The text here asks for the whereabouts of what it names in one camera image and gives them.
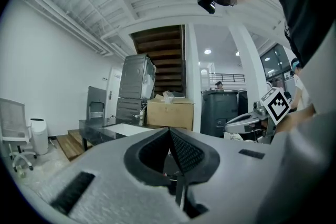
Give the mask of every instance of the white trash can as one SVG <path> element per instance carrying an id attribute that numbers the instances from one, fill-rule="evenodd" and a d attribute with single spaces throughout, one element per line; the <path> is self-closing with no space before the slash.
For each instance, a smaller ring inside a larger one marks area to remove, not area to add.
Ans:
<path id="1" fill-rule="evenodd" d="M 48 152 L 47 122 L 44 119 L 30 119 L 34 151 L 38 155 Z"/>

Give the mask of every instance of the mesh chair back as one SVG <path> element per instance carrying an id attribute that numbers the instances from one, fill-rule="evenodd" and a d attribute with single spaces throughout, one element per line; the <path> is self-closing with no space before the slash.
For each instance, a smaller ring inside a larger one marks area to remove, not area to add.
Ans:
<path id="1" fill-rule="evenodd" d="M 0 125 L 2 140 L 29 142 L 24 104 L 0 98 Z"/>

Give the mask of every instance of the gray chair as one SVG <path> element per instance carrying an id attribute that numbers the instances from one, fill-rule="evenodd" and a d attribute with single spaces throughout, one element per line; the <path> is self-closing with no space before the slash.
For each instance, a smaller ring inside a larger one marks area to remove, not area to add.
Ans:
<path id="1" fill-rule="evenodd" d="M 1 143 L 2 141 L 25 142 L 26 145 L 30 143 L 30 126 L 27 126 L 26 124 L 24 104 L 0 98 L 0 125 Z M 27 159 L 26 155 L 33 155 L 34 158 L 37 158 L 36 153 L 32 151 L 22 152 L 19 145 L 17 146 L 17 148 L 17 152 L 12 152 L 12 147 L 9 144 L 9 156 L 13 160 L 12 166 L 14 171 L 17 172 L 16 164 L 19 159 L 23 159 L 28 164 L 29 169 L 33 170 L 32 163 Z"/>

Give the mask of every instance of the wooden staircase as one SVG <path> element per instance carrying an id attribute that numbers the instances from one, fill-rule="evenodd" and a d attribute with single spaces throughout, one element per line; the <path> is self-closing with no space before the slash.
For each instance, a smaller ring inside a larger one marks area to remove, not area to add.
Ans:
<path id="1" fill-rule="evenodd" d="M 79 134 L 79 130 L 69 130 L 68 134 L 59 135 L 56 139 L 69 161 L 74 160 L 84 153 L 82 138 Z M 88 148 L 91 147 L 93 147 L 92 144 L 88 142 Z"/>
<path id="2" fill-rule="evenodd" d="M 184 26 L 175 25 L 133 33 L 138 54 L 146 53 L 156 66 L 155 94 L 178 91 L 185 94 Z"/>

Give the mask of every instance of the white t-shirt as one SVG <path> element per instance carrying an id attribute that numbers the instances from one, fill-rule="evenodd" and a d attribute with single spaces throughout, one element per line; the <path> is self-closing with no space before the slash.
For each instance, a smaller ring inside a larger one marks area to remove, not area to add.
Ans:
<path id="1" fill-rule="evenodd" d="M 298 108 L 297 108 L 297 111 L 300 111 L 300 110 L 308 107 L 311 104 L 311 100 L 310 100 L 309 94 L 306 90 L 306 87 L 303 85 L 300 78 L 298 76 L 295 76 L 295 77 L 296 77 L 295 78 L 295 86 L 298 87 L 302 91 L 301 98 L 300 98 Z"/>

